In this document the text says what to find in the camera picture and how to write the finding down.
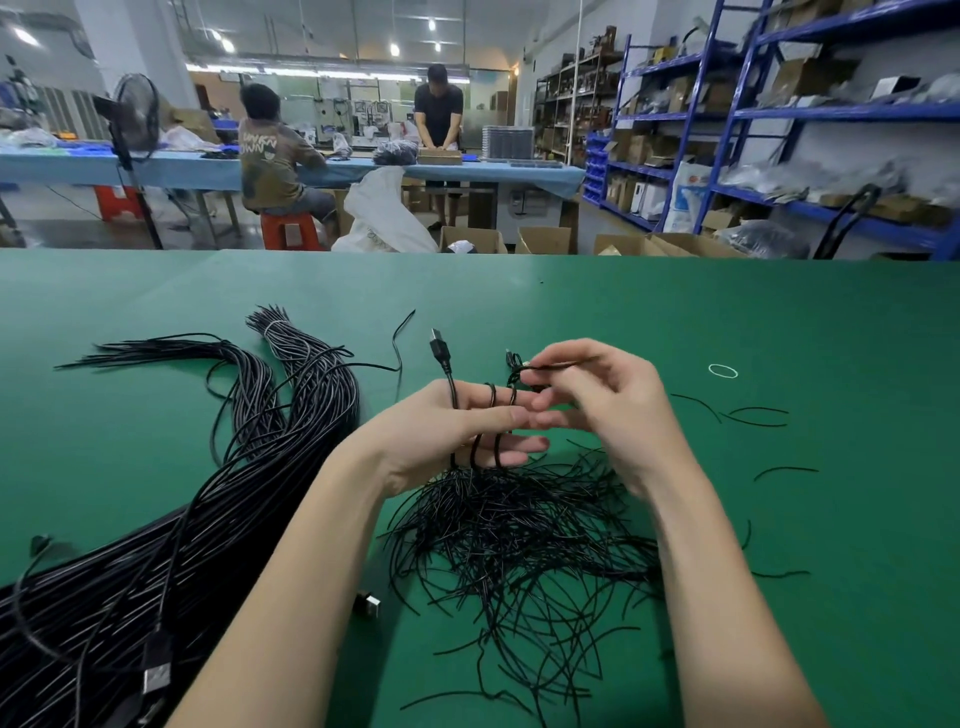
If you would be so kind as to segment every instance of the black t-shirt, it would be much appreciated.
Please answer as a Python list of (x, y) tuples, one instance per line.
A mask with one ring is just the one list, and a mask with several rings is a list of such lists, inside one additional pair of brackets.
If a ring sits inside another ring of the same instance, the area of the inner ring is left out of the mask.
[(414, 94), (414, 113), (426, 114), (426, 130), (438, 147), (446, 141), (450, 131), (450, 115), (464, 112), (464, 92), (455, 85), (448, 85), (446, 93), (437, 97), (430, 93), (430, 84), (417, 86)]

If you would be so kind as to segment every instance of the fan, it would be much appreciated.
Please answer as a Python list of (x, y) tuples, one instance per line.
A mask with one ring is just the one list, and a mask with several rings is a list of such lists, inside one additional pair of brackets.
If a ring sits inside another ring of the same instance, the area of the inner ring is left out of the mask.
[(154, 82), (142, 74), (131, 73), (120, 79), (113, 96), (115, 101), (95, 96), (93, 107), (108, 121), (113, 153), (120, 160), (120, 166), (127, 170), (154, 247), (162, 251), (163, 244), (156, 231), (154, 215), (143, 196), (143, 187), (136, 178), (131, 155), (131, 152), (142, 153), (142, 156), (137, 155), (137, 161), (146, 161), (156, 150), (160, 139), (159, 94)]

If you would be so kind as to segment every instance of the white box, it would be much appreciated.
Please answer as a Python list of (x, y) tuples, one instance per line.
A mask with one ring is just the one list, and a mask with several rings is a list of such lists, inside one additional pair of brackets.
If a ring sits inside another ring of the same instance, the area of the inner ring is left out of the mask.
[(653, 184), (647, 185), (646, 193), (643, 195), (643, 205), (640, 208), (640, 217), (650, 220), (658, 212), (663, 213), (663, 204), (666, 202), (666, 185)]
[(638, 215), (643, 209), (643, 197), (646, 194), (647, 184), (645, 182), (637, 182), (636, 187), (634, 187), (634, 199), (630, 203), (630, 211), (634, 215)]

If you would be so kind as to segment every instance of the man in black shirt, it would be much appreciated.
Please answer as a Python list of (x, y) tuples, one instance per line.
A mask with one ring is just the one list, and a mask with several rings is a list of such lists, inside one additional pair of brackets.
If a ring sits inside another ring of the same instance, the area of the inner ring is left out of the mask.
[[(427, 149), (456, 149), (460, 139), (460, 122), (464, 118), (464, 92), (450, 85), (446, 67), (434, 63), (427, 69), (426, 84), (417, 87), (414, 95), (414, 120), (420, 132), (420, 141)], [(443, 182), (428, 182), (427, 187), (444, 187)], [(459, 182), (447, 182), (447, 187), (459, 187)], [(460, 194), (450, 194), (450, 225), (457, 224), (457, 207)], [(440, 215), (439, 222), (430, 226), (435, 231), (446, 225), (444, 219), (445, 196), (434, 196), (434, 204)]]

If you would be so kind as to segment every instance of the red stool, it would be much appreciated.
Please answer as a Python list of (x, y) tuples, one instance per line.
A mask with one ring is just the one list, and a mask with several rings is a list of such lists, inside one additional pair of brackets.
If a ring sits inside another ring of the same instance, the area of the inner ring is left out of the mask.
[(122, 215), (124, 212), (130, 212), (137, 220), (143, 219), (143, 210), (140, 209), (140, 203), (136, 200), (136, 190), (132, 187), (123, 187), (124, 197), (117, 197), (113, 194), (116, 187), (104, 187), (96, 184), (93, 192), (97, 196), (97, 205), (100, 206), (100, 216), (104, 222), (109, 222), (114, 217)]
[[(300, 247), (287, 246), (287, 236), (284, 230), (286, 225), (300, 227)], [(263, 247), (268, 251), (318, 251), (325, 248), (320, 245), (317, 229), (313, 225), (313, 215), (302, 212), (294, 215), (268, 215), (260, 213), (260, 232), (263, 233)]]

